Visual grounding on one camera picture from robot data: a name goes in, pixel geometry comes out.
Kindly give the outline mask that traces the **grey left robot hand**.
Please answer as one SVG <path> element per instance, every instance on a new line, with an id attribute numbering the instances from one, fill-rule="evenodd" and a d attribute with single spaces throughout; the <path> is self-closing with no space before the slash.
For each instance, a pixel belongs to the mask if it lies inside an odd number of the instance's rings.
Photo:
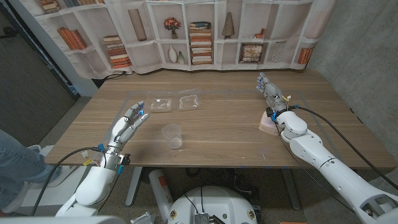
<path id="1" fill-rule="evenodd" d="M 144 101 L 132 105 L 113 126 L 106 153 L 118 155 L 149 116 L 144 112 Z"/>

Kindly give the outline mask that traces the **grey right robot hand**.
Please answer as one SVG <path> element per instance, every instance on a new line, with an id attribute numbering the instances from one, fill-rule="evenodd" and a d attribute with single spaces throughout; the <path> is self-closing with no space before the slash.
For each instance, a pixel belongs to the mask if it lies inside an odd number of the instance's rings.
<path id="1" fill-rule="evenodd" d="M 264 95 L 268 106 L 273 112 L 287 109 L 287 103 L 282 97 L 281 90 L 274 85 L 263 72 L 261 72 L 257 78 L 256 89 Z"/>

